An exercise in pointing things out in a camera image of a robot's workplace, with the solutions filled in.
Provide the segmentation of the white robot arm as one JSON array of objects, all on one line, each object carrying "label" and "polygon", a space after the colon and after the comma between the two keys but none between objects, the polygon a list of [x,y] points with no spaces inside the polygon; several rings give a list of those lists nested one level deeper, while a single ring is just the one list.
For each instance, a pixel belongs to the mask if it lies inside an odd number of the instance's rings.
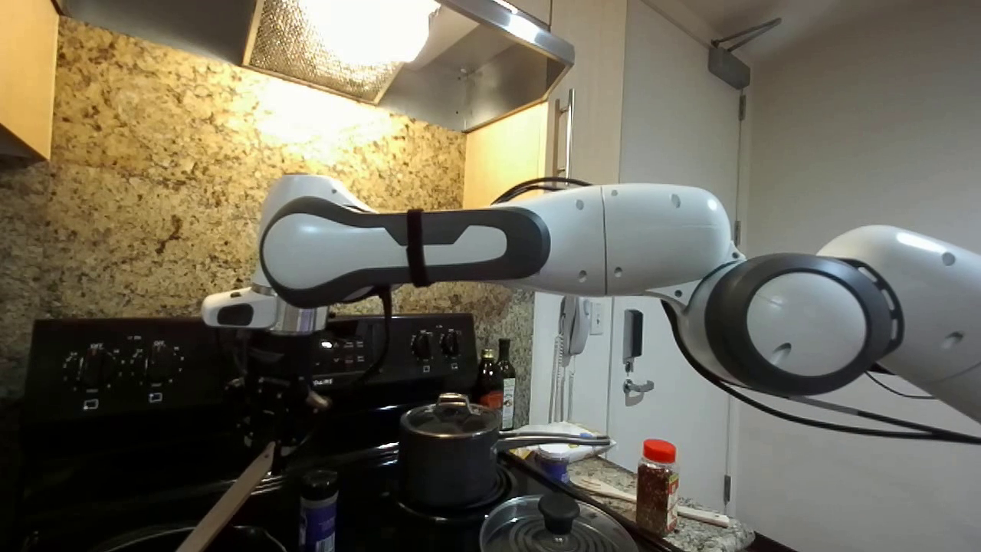
[{"label": "white robot arm", "polygon": [[678,346],[713,380],[797,400],[886,367],[981,418],[979,251],[866,225],[811,256],[747,259],[723,203],[689,185],[395,216],[331,177],[288,176],[268,194],[251,282],[207,299],[201,323],[313,335],[334,304],[431,282],[660,299]]}]

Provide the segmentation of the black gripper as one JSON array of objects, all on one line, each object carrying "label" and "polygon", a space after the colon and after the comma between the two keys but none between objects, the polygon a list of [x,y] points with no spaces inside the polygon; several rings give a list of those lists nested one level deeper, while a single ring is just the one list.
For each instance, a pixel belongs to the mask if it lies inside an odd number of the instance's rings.
[{"label": "black gripper", "polygon": [[331,400],[313,383],[313,341],[263,331],[227,339],[232,378],[227,396],[246,444],[277,444],[295,458],[320,429]]}]

